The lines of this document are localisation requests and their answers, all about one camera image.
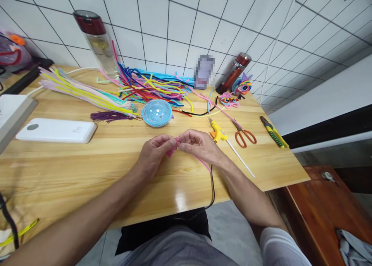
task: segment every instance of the white wall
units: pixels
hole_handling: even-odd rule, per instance
[[[273,52],[262,107],[269,114],[372,52],[372,0],[297,0]],[[0,0],[0,29],[56,64],[97,62],[71,13],[99,14],[127,66],[193,77],[200,55],[221,77],[243,51],[252,56],[253,96],[291,0]]]
[[[281,135],[372,104],[372,55],[269,115]]]

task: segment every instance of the left hand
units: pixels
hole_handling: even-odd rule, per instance
[[[162,157],[173,148],[176,139],[162,134],[147,141],[139,154],[136,166],[149,178],[154,177]]]

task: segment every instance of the transparent bowl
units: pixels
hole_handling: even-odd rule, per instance
[[[143,120],[152,127],[163,127],[172,118],[172,108],[165,100],[151,100],[141,112]]]

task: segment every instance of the hand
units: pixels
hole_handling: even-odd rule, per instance
[[[162,134],[147,141],[139,154],[136,166],[146,176],[154,177],[156,170],[164,154],[173,148],[176,139],[172,136]]]
[[[219,165],[226,155],[206,132],[189,129],[179,137],[178,149],[204,160],[212,165]]]

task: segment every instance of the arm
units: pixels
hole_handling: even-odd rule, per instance
[[[138,161],[124,177],[22,245],[3,265],[76,265],[125,205],[154,176],[161,158],[175,144],[176,140],[167,135],[147,141]]]
[[[220,150],[207,133],[188,130],[180,136],[179,142],[180,150],[221,169],[234,204],[250,224],[287,231],[266,195]]]

